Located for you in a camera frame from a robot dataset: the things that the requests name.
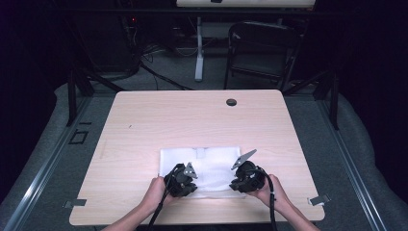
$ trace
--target black background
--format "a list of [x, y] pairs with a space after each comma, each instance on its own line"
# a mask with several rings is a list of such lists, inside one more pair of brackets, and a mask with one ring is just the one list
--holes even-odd
[[[66, 83], [72, 63], [91, 67], [61, 19], [55, 15], [47, 19], [41, 13], [40, 8], [50, 7], [46, 1], [11, 2], [0, 3], [1, 200], [52, 114], [53, 91]], [[377, 167], [390, 188], [407, 202], [407, 6], [380, 1], [320, 0], [317, 4], [321, 12], [355, 9], [367, 17], [311, 22], [293, 77], [308, 78], [326, 69], [336, 54], [343, 54], [344, 33], [354, 28], [353, 52], [346, 53], [338, 72], [340, 92], [369, 131]]]

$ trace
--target white towel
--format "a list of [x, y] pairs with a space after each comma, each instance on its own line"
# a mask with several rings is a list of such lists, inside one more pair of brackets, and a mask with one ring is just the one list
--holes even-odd
[[160, 172], [165, 177], [177, 164], [191, 162], [198, 179], [193, 179], [197, 190], [187, 198], [245, 197], [231, 190], [235, 179], [232, 165], [241, 156], [239, 147], [165, 148], [161, 150]]

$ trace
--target table leg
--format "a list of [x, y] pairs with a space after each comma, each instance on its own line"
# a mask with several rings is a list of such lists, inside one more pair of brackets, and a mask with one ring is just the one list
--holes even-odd
[[204, 57], [203, 57], [203, 42], [202, 42], [202, 34], [201, 34], [201, 17], [197, 18], [197, 63], [195, 65], [195, 81], [201, 82], [203, 80], [203, 65], [204, 65]]

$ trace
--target wooden table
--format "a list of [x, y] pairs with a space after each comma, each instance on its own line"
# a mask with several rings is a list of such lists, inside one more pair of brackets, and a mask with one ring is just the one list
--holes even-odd
[[[230, 98], [236, 106], [226, 104]], [[258, 149], [250, 161], [279, 177], [306, 218], [323, 219], [323, 209], [307, 202], [318, 193], [280, 91], [124, 91], [115, 98], [78, 194], [87, 203], [73, 208], [70, 223], [111, 224], [138, 205], [158, 175], [162, 148], [212, 146], [239, 146], [242, 154]], [[269, 222], [269, 210], [252, 196], [182, 198], [165, 207], [155, 224], [240, 222]]]
[[315, 0], [177, 0], [177, 7], [313, 8]]

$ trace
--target cable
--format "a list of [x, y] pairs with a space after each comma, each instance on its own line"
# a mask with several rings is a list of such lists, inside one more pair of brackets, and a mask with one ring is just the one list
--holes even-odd
[[251, 170], [246, 170], [245, 172], [259, 172], [263, 174], [264, 176], [266, 176], [268, 183], [269, 183], [269, 190], [270, 190], [270, 198], [269, 198], [270, 224], [272, 225], [272, 231], [277, 231], [278, 229], [276, 227], [276, 220], [275, 220], [275, 192], [273, 190], [272, 180], [270, 179], [269, 175], [263, 170], [251, 169]]
[[[170, 172], [170, 174], [172, 175], [176, 169], [177, 169], [177, 167], [174, 167], [174, 169]], [[160, 201], [159, 205], [157, 206], [157, 208], [156, 208], [156, 210], [155, 210], [155, 212], [153, 214], [153, 217], [149, 222], [149, 226], [147, 226], [147, 231], [149, 231], [151, 229], [151, 227], [153, 226], [153, 223], [156, 220], [157, 216], [159, 215], [160, 211], [162, 211], [163, 203], [165, 202], [165, 199], [169, 194], [169, 189], [167, 188], [169, 182], [170, 182], [170, 177], [168, 177], [166, 187], [165, 187], [165, 191], [163, 192], [162, 200]]]
[[142, 61], [140, 61], [140, 67], [143, 68], [143, 69], [145, 69], [145, 70], [147, 70], [150, 74], [156, 76], [157, 78], [159, 78], [159, 79], [161, 79], [161, 80], [164, 80], [164, 81], [170, 83], [171, 85], [177, 87], [178, 89], [181, 89], [181, 90], [192, 90], [191, 88], [188, 88], [188, 87], [179, 85], [179, 84], [177, 84], [176, 82], [174, 82], [174, 81], [168, 79], [167, 77], [165, 77], [165, 76], [163, 76], [163, 75], [160, 75], [160, 74], [154, 72], [152, 69], [150, 69], [149, 67], [147, 67]]

